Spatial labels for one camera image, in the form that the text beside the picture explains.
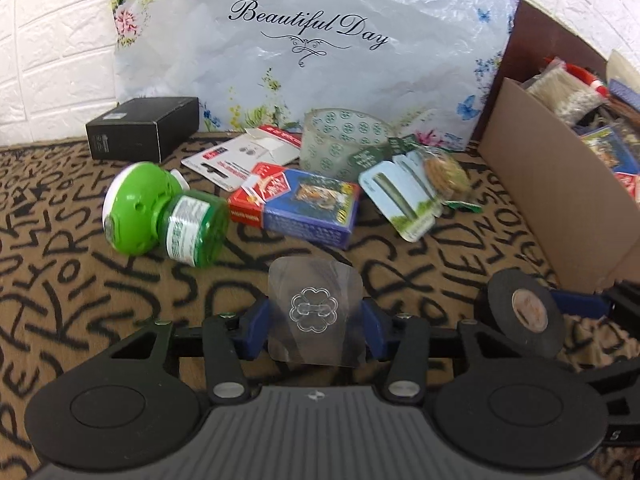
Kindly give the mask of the black electrical tape roll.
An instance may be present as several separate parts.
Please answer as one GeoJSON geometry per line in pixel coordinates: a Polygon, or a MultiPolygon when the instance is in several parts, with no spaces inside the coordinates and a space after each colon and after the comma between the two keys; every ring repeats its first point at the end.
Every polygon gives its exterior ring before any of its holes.
{"type": "Polygon", "coordinates": [[[550,290],[520,270],[491,277],[475,316],[538,356],[554,359],[563,347],[564,318],[550,290]]]}

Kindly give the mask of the clear square adhesive hook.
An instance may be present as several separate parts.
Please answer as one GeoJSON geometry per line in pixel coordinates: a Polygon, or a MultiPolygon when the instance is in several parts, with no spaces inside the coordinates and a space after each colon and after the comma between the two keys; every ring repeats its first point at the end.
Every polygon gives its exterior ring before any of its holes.
{"type": "Polygon", "coordinates": [[[357,367],[364,363],[363,284],[335,260],[282,257],[269,269],[268,351],[280,362],[357,367]]]}

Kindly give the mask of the blue red playing card box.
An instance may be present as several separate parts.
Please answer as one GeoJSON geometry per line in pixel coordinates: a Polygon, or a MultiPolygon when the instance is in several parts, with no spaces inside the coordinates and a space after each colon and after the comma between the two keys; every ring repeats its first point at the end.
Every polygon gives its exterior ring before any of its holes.
{"type": "Polygon", "coordinates": [[[360,187],[320,174],[260,162],[228,198],[231,219],[283,235],[345,248],[360,187]]]}

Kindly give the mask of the bag of cotton swabs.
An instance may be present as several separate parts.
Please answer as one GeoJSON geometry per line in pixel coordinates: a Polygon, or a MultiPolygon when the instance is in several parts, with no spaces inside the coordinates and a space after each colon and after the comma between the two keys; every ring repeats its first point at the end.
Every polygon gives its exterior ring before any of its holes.
{"type": "Polygon", "coordinates": [[[564,63],[551,63],[525,91],[569,127],[604,103],[604,96],[570,74],[564,63]]]}

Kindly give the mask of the red toothpaste tube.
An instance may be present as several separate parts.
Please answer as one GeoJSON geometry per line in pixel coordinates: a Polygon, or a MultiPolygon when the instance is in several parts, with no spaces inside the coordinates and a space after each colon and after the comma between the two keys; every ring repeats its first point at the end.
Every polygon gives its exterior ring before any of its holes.
{"type": "Polygon", "coordinates": [[[552,62],[562,63],[564,66],[564,70],[566,70],[567,73],[579,79],[594,91],[597,91],[605,99],[608,99],[610,97],[610,92],[608,92],[608,87],[605,85],[605,83],[599,77],[593,75],[593,73],[590,73],[589,70],[586,70],[582,66],[563,62],[559,58],[544,58],[544,62],[546,62],[548,65],[550,65],[552,62]]]}

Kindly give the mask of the brown cardboard box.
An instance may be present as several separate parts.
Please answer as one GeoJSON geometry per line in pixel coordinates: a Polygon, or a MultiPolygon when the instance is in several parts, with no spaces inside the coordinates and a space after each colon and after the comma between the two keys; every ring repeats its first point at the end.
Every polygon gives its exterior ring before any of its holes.
{"type": "Polygon", "coordinates": [[[595,292],[639,278],[639,208],[576,133],[505,79],[478,147],[559,284],[595,292]]]}

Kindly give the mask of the green white blister pack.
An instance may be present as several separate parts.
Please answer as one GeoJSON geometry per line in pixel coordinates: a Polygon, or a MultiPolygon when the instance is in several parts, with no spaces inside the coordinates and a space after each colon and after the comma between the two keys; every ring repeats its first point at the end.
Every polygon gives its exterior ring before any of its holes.
{"type": "Polygon", "coordinates": [[[418,151],[364,170],[358,183],[400,237],[415,243],[442,215],[442,200],[427,179],[418,151]]]}

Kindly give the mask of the green mosquito repellent bottle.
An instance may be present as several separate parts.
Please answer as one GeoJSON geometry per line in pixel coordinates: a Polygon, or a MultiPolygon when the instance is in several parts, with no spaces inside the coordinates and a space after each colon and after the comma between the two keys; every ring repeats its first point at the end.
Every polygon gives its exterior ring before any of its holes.
{"type": "Polygon", "coordinates": [[[190,188],[180,171],[152,162],[135,162],[114,177],[102,207],[105,237],[121,254],[160,248],[194,268],[215,263],[229,222],[223,198],[190,188]]]}

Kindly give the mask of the card box inside carton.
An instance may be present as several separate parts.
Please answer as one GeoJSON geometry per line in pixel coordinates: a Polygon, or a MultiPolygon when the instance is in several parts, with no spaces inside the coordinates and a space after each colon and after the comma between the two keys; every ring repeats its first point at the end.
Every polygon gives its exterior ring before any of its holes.
{"type": "Polygon", "coordinates": [[[639,196],[639,162],[612,127],[582,134],[580,140],[611,170],[634,199],[639,196]]]}

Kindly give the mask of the white red blister card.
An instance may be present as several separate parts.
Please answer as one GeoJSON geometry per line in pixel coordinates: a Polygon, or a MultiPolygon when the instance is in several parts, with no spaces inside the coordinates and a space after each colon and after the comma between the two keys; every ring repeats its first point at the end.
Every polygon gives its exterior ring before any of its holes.
{"type": "Polygon", "coordinates": [[[182,166],[226,192],[239,188],[258,162],[285,166],[299,156],[302,140],[293,133],[263,125],[189,156],[182,166]]]}

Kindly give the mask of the clear patterned tape roll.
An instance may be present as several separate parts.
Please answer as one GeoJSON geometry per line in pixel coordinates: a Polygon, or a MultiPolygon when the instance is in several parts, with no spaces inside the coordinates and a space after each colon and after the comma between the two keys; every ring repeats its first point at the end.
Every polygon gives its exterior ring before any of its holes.
{"type": "Polygon", "coordinates": [[[299,167],[312,174],[356,182],[360,172],[390,157],[395,129],[348,108],[317,108],[305,115],[299,167]]]}

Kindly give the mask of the black cardboard box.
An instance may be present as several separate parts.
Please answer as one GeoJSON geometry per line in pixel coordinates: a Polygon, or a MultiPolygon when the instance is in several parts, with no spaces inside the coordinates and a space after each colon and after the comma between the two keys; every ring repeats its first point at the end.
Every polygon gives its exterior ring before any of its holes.
{"type": "Polygon", "coordinates": [[[86,123],[94,160],[162,162],[200,125],[193,96],[135,98],[86,123]]]}

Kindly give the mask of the dark brown wooden board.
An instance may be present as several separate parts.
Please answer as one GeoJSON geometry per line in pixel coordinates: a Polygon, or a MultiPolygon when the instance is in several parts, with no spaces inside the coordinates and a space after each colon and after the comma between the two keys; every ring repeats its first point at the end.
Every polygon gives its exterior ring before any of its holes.
{"type": "Polygon", "coordinates": [[[597,75],[605,74],[606,59],[593,47],[549,15],[521,0],[514,14],[511,37],[473,132],[474,141],[479,141],[484,134],[503,79],[526,81],[546,66],[545,58],[562,58],[570,64],[591,68],[597,75]]]}

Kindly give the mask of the white floral plastic bag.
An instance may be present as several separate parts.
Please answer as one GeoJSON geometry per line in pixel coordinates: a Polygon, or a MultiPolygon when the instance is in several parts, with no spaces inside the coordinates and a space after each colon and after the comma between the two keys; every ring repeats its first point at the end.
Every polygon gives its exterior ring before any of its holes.
{"type": "Polygon", "coordinates": [[[463,150],[518,0],[111,0],[116,96],[195,96],[207,131],[343,107],[463,150]]]}

